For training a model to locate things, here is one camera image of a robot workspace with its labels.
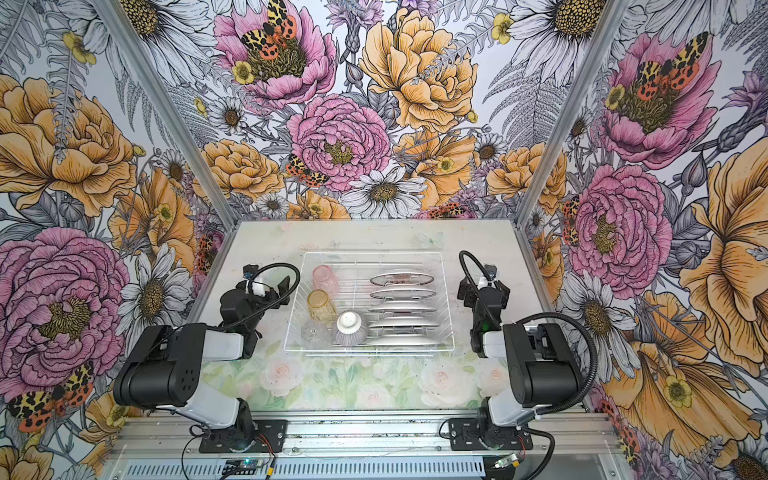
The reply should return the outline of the orange sunburst plate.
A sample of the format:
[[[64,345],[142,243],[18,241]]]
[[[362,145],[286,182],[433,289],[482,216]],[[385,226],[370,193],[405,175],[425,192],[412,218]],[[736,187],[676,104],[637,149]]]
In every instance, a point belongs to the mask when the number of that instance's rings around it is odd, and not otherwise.
[[[395,270],[374,275],[370,278],[370,283],[382,287],[403,284],[425,286],[431,284],[434,280],[435,277],[429,273],[410,270]]]

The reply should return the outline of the green rim hao shi plate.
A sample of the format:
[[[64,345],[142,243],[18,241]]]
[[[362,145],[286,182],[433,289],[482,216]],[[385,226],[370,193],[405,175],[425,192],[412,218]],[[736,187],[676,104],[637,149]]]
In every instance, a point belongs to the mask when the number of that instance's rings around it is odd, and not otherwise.
[[[440,324],[431,319],[417,316],[387,317],[369,323],[374,328],[437,328]]]

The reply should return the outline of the red character plate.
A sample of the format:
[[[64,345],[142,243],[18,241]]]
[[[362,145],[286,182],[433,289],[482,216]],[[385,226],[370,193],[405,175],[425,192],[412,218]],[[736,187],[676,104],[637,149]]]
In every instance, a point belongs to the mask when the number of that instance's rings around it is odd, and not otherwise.
[[[437,292],[419,285],[390,285],[370,293],[378,300],[426,300],[435,297]]]

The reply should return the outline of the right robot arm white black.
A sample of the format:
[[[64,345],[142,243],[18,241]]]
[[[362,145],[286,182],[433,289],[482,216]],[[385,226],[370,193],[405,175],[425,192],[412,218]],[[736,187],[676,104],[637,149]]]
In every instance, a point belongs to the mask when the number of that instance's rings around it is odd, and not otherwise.
[[[504,323],[510,290],[494,279],[486,267],[474,279],[467,267],[457,299],[472,311],[469,331],[472,351],[481,358],[503,359],[507,384],[481,402],[476,423],[450,423],[455,450],[483,446],[489,450],[532,446],[528,425],[550,413],[580,403],[596,378],[596,366],[583,370],[571,351],[563,323],[575,330],[575,321],[558,312],[542,312]]]

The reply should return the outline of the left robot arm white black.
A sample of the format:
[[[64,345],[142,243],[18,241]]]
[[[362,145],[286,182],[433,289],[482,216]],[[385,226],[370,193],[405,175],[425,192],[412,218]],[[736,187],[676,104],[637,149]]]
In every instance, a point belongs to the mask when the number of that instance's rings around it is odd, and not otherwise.
[[[286,422],[254,419],[246,400],[216,390],[201,372],[207,363],[251,358],[264,315],[288,305],[300,280],[289,263],[246,265],[242,280],[220,298],[218,325],[146,328],[114,381],[116,403],[195,422],[203,453],[281,451]]]

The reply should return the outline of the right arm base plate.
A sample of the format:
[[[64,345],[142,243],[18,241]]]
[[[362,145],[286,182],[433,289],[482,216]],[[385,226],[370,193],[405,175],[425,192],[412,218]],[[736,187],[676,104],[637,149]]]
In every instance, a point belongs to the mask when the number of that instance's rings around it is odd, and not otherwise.
[[[523,451],[533,448],[531,436],[515,427],[484,424],[477,418],[454,417],[447,420],[447,430],[441,431],[453,451]]]

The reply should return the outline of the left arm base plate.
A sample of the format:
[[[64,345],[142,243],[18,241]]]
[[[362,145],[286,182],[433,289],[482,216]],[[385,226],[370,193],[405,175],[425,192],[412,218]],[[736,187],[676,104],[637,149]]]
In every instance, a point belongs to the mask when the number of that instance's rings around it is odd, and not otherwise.
[[[202,454],[280,453],[286,439],[286,420],[256,419],[244,431],[235,427],[212,430],[200,442]]]

